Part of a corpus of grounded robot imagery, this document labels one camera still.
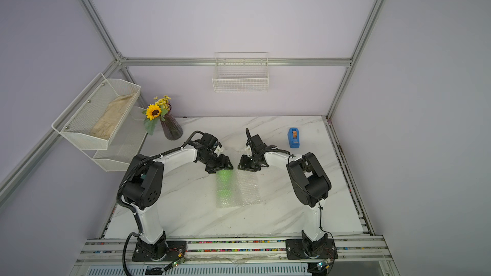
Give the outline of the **clear bubble wrap sheet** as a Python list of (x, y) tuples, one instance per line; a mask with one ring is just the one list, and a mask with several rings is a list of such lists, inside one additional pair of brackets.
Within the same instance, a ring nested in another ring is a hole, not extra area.
[[(262, 202), (259, 186), (258, 176), (255, 173), (247, 171), (235, 171), (235, 206), (241, 207), (260, 204)], [(216, 207), (217, 207), (217, 184), (216, 184)]]

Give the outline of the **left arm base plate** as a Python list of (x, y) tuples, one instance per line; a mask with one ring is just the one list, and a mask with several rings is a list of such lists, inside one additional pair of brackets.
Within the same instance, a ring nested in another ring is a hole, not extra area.
[(133, 262), (150, 262), (150, 261), (177, 261), (184, 257), (187, 249), (187, 242), (183, 240), (165, 241), (159, 244), (150, 245), (138, 240), (134, 254)]

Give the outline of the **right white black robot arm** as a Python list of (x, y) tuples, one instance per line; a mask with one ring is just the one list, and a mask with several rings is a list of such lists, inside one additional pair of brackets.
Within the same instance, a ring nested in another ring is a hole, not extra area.
[(313, 258), (327, 247), (329, 233), (322, 227), (322, 203), (332, 189), (331, 180), (313, 153), (295, 156), (275, 145), (265, 144), (259, 135), (246, 130), (246, 151), (241, 156), (238, 169), (257, 172), (264, 167), (286, 170), (297, 199), (310, 207), (309, 221), (302, 230), (301, 245), (304, 254)]

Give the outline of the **green plastic wine glass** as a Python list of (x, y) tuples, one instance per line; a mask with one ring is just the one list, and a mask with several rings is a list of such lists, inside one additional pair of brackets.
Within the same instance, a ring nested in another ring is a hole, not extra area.
[(235, 206), (235, 176), (233, 170), (224, 169), (216, 173), (217, 207), (229, 208)]

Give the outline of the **blue tape dispenser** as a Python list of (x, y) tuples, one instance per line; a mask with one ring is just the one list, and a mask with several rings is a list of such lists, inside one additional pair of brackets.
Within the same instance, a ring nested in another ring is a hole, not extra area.
[(292, 127), (288, 131), (288, 143), (290, 148), (300, 148), (299, 129)]

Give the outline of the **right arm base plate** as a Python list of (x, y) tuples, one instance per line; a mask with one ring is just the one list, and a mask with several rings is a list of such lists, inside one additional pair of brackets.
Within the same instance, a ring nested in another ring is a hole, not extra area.
[(332, 238), (310, 242), (306, 239), (287, 239), (288, 259), (338, 259), (338, 252)]

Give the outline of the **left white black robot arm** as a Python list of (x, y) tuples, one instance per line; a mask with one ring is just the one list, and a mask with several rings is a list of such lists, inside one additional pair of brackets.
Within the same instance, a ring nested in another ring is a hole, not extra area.
[(165, 257), (169, 247), (155, 207), (161, 197), (164, 175), (190, 163), (205, 165), (208, 174), (232, 170), (230, 158), (212, 134), (193, 132), (183, 145), (166, 152), (133, 157), (116, 194), (116, 203), (131, 211), (138, 232), (137, 249), (157, 261)]

